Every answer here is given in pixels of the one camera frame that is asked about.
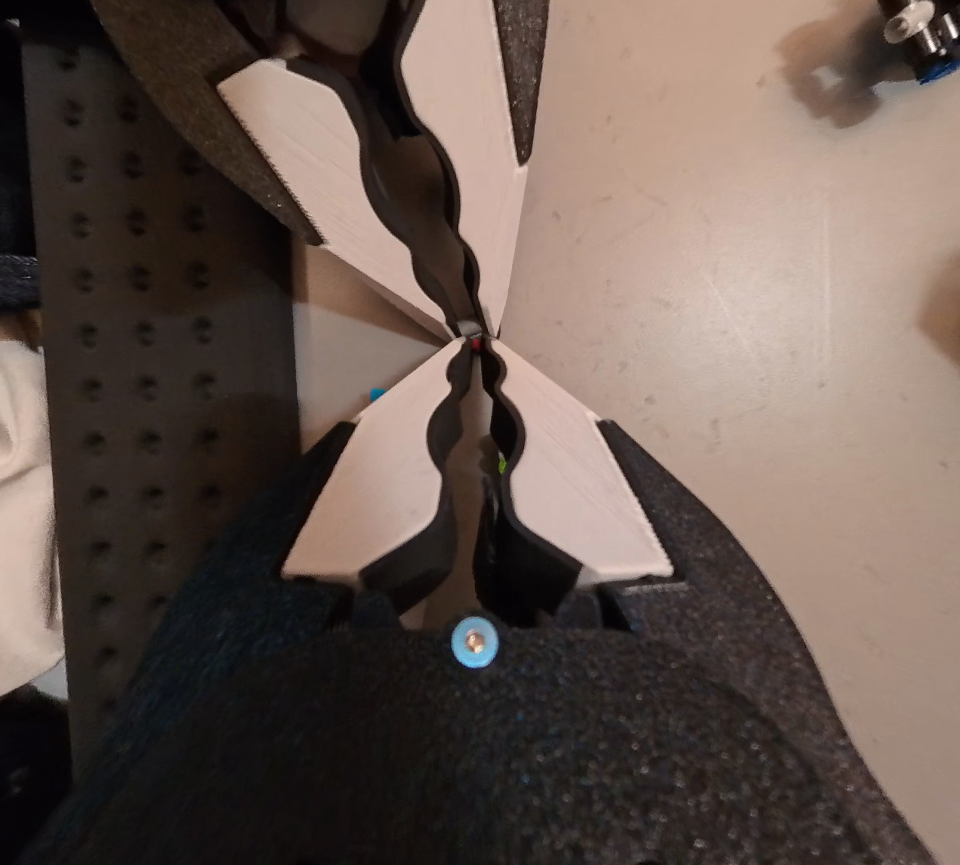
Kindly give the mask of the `black dimpled pad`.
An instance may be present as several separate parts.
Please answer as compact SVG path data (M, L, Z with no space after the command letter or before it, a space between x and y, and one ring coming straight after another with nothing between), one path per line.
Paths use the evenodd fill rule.
M22 67L80 777L198 561L299 457L291 236L113 53Z

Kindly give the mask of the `person's dark denim jacket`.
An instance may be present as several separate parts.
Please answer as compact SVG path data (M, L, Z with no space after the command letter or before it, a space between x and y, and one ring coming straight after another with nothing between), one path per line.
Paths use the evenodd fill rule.
M1 331L37 352L42 343L40 265L35 235L21 42L1 26Z

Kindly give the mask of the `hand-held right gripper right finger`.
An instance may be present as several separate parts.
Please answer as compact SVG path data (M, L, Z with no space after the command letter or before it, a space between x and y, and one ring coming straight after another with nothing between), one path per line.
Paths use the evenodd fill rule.
M673 563L588 406L498 340L485 342L499 476L495 567L554 614L574 592L669 581Z

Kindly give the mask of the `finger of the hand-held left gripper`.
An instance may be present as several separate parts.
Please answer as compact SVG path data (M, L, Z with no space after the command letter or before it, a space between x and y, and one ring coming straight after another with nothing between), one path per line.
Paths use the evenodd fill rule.
M415 221L388 196L363 96L336 69L260 58L217 84L323 247L438 338L460 333L450 297L415 252Z
M527 168L514 139L494 0L424 0L399 68L415 118L451 168L457 235L472 254L487 332L498 338Z

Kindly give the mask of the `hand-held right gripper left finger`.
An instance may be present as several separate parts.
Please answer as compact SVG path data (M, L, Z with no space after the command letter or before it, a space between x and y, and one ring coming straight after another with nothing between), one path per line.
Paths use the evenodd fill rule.
M447 463L472 382L472 341L457 339L354 417L282 565L386 596L408 612L453 569L457 523Z

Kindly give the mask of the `person's white shirt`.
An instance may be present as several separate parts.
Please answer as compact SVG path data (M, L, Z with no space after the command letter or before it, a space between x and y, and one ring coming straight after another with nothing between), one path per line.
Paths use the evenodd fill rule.
M1 343L1 695L65 654L42 354Z

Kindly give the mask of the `grey desk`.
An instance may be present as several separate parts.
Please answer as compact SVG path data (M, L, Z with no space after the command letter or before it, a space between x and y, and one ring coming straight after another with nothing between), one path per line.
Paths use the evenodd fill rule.
M746 547L958 863L958 76L875 0L550 0L505 343Z

